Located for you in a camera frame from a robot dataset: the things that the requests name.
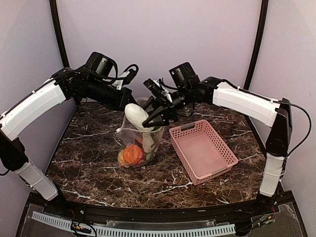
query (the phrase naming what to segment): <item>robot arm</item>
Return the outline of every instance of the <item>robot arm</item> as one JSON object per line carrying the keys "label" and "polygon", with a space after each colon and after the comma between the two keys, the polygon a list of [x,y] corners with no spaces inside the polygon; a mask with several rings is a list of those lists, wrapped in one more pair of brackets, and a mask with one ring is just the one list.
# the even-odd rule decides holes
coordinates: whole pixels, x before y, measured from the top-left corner
{"label": "robot arm", "polygon": [[233,109],[253,117],[271,127],[266,142],[267,162],[260,194],[272,197],[283,175],[292,133],[291,111],[288,100],[278,101],[257,95],[234,86],[229,81],[209,77],[200,81],[189,63],[171,69],[170,74],[177,86],[173,93],[161,83],[148,79],[144,85],[156,97],[148,100],[146,107],[152,106],[144,127],[169,125],[169,120],[177,121],[177,110],[190,103],[207,103]]}
{"label": "robot arm", "polygon": [[112,67],[117,72],[112,59],[93,52],[85,65],[55,73],[40,88],[0,116],[0,159],[4,167],[17,173],[48,201],[59,195],[58,190],[25,155],[18,136],[45,112],[73,97],[91,98],[116,111],[123,111],[126,104],[136,103],[131,90],[122,86],[136,76],[137,65],[131,65],[115,78],[108,77]]}

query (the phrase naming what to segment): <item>purple wall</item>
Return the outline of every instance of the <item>purple wall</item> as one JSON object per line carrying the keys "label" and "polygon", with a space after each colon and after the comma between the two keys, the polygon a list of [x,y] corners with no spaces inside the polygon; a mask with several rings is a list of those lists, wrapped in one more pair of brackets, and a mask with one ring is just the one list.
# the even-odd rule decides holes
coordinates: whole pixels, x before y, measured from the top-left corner
{"label": "purple wall", "polygon": [[129,85],[134,95],[149,95],[142,84],[164,77],[189,61],[195,72],[243,85],[257,30],[260,1],[248,0],[68,0],[59,1],[66,48],[73,67],[92,51],[118,63],[140,67]]}
{"label": "purple wall", "polygon": [[[251,90],[288,98],[316,118],[316,1],[269,1],[266,29]],[[308,120],[296,108],[291,148],[306,135]],[[269,129],[256,123],[266,140]],[[315,128],[287,162],[283,186],[292,190],[309,236],[316,236]]]}
{"label": "purple wall", "polygon": [[[0,1],[0,114],[62,68],[49,1]],[[74,111],[72,101],[46,113],[22,134],[27,155],[43,171]],[[0,172],[5,169],[0,162]],[[18,175],[0,177],[0,236],[15,236],[30,192]]]}

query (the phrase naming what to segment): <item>pink basket handle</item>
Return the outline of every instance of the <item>pink basket handle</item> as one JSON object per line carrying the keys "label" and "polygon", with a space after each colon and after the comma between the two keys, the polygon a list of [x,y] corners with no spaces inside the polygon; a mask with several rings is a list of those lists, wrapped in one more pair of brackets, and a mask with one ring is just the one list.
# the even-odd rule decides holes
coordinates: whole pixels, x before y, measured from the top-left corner
{"label": "pink basket handle", "polygon": [[196,122],[191,122],[191,123],[182,125],[182,126],[181,126],[181,131],[186,131],[186,130],[195,128],[195,126],[196,126]]}

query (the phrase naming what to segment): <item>white vegetable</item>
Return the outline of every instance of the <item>white vegetable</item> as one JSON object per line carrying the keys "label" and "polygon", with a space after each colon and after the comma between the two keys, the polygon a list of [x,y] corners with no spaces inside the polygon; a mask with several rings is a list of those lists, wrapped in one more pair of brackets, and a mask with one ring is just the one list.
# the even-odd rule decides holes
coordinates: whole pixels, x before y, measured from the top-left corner
{"label": "white vegetable", "polygon": [[125,106],[125,116],[138,130],[149,132],[154,127],[143,127],[143,122],[149,117],[148,113],[140,106],[128,104]]}
{"label": "white vegetable", "polygon": [[[128,104],[125,106],[125,116],[138,130],[150,132],[154,127],[143,127],[143,122],[148,118],[148,113],[140,106]],[[148,133],[143,133],[143,148],[145,153],[150,153],[155,147],[155,142]]]}

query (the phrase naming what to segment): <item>black frame pole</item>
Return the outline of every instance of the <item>black frame pole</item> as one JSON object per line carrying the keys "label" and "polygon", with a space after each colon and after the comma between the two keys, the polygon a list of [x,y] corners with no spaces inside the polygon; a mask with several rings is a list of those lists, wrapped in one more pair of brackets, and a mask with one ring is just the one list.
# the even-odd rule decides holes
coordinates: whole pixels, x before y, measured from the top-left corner
{"label": "black frame pole", "polygon": [[260,46],[261,46],[261,41],[262,41],[262,36],[263,36],[263,31],[265,28],[265,23],[266,23],[266,18],[267,18],[268,3],[269,3],[269,0],[262,0],[262,2],[261,2],[261,10],[260,10],[256,40],[255,40],[255,44],[253,46],[252,56],[251,56],[245,84],[243,85],[243,88],[246,90],[249,90],[249,88],[250,88],[250,84],[251,84],[253,74],[254,74],[254,71],[256,68],[256,64],[257,64],[257,60],[258,60],[258,56],[259,56],[259,51],[260,51]]}
{"label": "black frame pole", "polygon": [[64,68],[68,68],[70,65],[69,65],[69,60],[66,53],[63,34],[61,32],[57,2],[56,0],[49,0],[49,4],[50,4],[51,17],[53,19],[53,24],[54,24],[54,29],[55,29],[55,34],[56,34],[56,39],[57,39],[57,44],[58,44],[61,60],[63,62]]}

